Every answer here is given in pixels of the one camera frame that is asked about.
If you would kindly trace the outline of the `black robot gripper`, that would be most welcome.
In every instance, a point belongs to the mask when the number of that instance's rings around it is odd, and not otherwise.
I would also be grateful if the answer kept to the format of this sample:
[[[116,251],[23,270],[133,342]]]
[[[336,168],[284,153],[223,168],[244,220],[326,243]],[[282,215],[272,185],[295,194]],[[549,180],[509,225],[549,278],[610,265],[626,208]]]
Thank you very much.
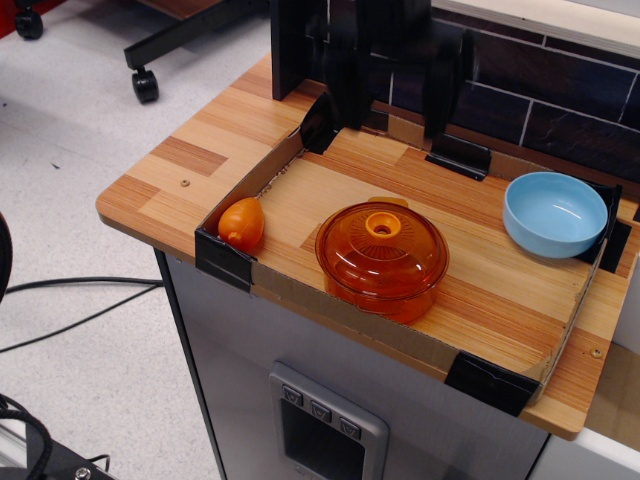
[[[360,129],[369,115],[367,62],[426,63],[424,136],[445,132],[473,76],[473,34],[433,19],[430,1],[320,1],[309,35],[324,54],[325,83],[342,124]]]

